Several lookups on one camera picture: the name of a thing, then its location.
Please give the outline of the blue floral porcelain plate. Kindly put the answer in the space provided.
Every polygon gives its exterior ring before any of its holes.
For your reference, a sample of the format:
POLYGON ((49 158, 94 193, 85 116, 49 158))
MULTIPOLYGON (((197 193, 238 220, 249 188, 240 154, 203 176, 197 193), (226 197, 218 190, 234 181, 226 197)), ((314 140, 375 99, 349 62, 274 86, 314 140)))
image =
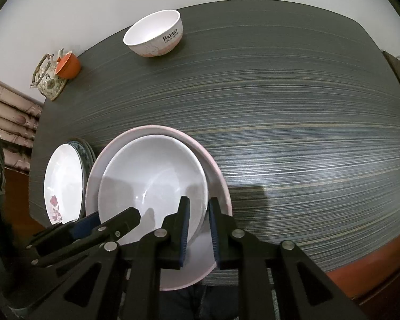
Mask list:
POLYGON ((73 138, 69 139, 67 143, 71 147, 73 147, 75 151, 78 153, 78 157, 81 163, 82 199, 81 199, 81 210, 79 215, 79 219, 81 219, 86 216, 86 205, 85 205, 86 187, 87 187, 87 182, 89 180, 89 175, 96 160, 96 155, 94 154, 94 151, 91 148, 90 144, 84 139, 73 138))

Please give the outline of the white bowl blue base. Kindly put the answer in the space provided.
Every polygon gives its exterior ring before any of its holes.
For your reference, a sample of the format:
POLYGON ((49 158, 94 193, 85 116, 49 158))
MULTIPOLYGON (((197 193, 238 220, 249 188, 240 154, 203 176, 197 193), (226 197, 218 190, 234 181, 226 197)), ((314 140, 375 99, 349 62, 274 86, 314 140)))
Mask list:
POLYGON ((191 241, 206 213, 208 188, 201 163, 175 138, 160 134, 139 137, 120 149, 103 173, 99 218, 105 222, 129 207, 139 210, 139 225, 118 240, 120 245, 130 244, 162 227, 164 218, 177 212, 181 197, 190 200, 191 241))

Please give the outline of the white rabbit print bowl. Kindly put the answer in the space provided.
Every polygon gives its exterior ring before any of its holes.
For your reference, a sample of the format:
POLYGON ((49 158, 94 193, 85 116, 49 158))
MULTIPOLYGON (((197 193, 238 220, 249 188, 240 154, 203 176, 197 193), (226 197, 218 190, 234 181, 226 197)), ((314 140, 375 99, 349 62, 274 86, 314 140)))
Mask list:
POLYGON ((135 54, 152 58, 171 52, 182 37, 180 12, 166 9, 151 13, 133 24, 126 31, 123 43, 135 54))

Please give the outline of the floral ceramic teapot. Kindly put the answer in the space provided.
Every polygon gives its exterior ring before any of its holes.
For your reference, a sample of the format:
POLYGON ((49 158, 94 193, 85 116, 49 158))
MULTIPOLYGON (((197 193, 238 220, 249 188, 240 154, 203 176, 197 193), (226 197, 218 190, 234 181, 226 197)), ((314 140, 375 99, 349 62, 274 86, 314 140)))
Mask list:
POLYGON ((30 88, 36 88, 48 100, 54 101, 62 92, 67 80, 59 77, 55 70, 58 61, 54 54, 45 54, 34 70, 30 88))

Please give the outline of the orange lidded cup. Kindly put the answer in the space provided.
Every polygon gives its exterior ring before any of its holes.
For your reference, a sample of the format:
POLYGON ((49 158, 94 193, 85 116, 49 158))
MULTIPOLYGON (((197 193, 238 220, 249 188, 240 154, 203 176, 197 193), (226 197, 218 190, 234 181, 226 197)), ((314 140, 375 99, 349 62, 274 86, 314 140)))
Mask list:
POLYGON ((73 51, 63 53, 63 49, 58 51, 55 75, 63 79, 74 79, 81 71, 81 63, 73 51))

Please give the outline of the pink bowl white inside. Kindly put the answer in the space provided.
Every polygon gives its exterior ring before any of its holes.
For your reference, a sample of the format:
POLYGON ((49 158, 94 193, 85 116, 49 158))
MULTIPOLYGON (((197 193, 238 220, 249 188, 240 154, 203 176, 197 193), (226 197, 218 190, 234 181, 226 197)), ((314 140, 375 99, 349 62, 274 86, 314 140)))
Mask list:
POLYGON ((179 290, 203 280, 215 268, 206 217, 210 198, 233 213, 225 179, 213 157, 189 135, 167 126, 132 128, 114 138, 99 154, 86 188, 86 214, 101 222, 129 207, 139 210, 141 222, 118 243, 134 243, 162 226, 182 197, 190 200, 188 244, 183 266, 164 269, 160 288, 179 290))

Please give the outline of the white plate pink flowers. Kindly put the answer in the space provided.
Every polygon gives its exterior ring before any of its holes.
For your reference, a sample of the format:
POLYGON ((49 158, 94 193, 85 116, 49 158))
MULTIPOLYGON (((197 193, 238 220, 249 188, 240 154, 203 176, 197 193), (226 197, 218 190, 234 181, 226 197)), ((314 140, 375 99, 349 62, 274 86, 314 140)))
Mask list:
POLYGON ((65 224, 81 216, 83 168, 73 145, 63 144, 52 153, 45 171, 43 192, 51 224, 65 224))

